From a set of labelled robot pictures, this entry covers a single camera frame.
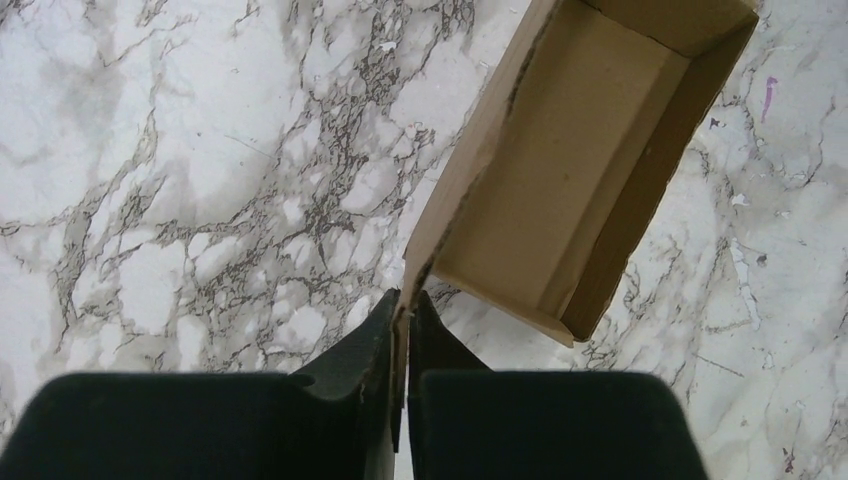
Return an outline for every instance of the white marble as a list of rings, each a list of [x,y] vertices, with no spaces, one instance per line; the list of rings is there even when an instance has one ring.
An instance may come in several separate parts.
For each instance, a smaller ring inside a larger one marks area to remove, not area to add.
[[[0,443],[61,373],[362,321],[527,3],[0,0]],[[848,478],[848,3],[759,10],[590,343],[432,292],[493,367],[656,373],[715,479]]]

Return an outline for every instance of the cardboard box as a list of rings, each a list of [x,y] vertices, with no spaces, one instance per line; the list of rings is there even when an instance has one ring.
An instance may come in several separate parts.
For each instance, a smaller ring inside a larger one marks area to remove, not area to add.
[[[756,24],[747,0],[534,0],[407,246],[398,354],[430,273],[589,339]]]

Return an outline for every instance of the marble surface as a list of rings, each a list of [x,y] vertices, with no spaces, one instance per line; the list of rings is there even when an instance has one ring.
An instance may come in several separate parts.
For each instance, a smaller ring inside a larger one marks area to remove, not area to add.
[[[63,372],[361,322],[527,3],[0,0],[0,443]],[[714,479],[845,479],[848,3],[759,12],[590,343],[431,292],[495,368],[659,375]]]

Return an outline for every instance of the cardboard box wall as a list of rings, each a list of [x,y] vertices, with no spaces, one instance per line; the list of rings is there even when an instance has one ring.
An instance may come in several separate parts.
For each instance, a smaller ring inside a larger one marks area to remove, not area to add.
[[[747,0],[533,0],[407,246],[398,368],[430,273],[590,338],[756,24]]]

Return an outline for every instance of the black object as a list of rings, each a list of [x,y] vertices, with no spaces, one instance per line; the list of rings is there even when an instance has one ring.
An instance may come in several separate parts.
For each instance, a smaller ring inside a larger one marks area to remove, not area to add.
[[[398,292],[294,375],[72,374],[28,406],[0,479],[391,479]]]
[[[492,372],[422,294],[409,333],[419,479],[707,479],[677,400],[624,372]]]
[[[293,375],[75,374],[36,396],[0,480],[389,479],[389,291]],[[674,396],[649,375],[492,372],[422,293],[409,334],[418,479],[706,479]]]

